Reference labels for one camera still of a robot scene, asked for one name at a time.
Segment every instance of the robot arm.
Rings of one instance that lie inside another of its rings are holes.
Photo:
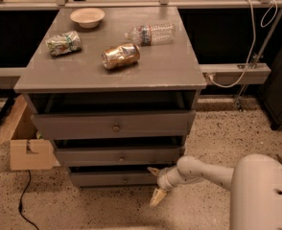
[[[206,179],[230,191],[231,230],[282,230],[282,165],[272,158],[252,154],[231,169],[183,156],[176,166],[149,170],[157,176],[159,186],[151,206],[180,184]]]

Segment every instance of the plastic bottle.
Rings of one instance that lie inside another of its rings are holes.
[[[172,23],[142,25],[125,33],[125,38],[136,45],[157,45],[172,43],[175,37],[176,26]]]

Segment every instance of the terrazzo floor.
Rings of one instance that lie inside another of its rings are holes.
[[[282,157],[282,127],[270,129],[270,119],[255,98],[239,112],[230,99],[200,99],[187,139],[187,154],[203,162],[236,166],[244,156],[261,153]],[[9,167],[9,143],[0,147],[0,229],[34,229],[18,214],[18,202],[28,182],[24,171]],[[24,195],[24,215],[40,230],[225,230],[229,225],[230,192],[210,182],[174,189],[150,208],[154,186],[80,190],[64,168],[32,171]]]

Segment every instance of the white bowl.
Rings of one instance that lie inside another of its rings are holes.
[[[71,20],[86,29],[96,27],[104,17],[105,13],[95,8],[79,9],[71,13]]]

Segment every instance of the silver can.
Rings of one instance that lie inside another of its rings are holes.
[[[108,70],[131,65],[140,59],[139,47],[132,43],[122,44],[104,50],[102,58],[103,65]]]

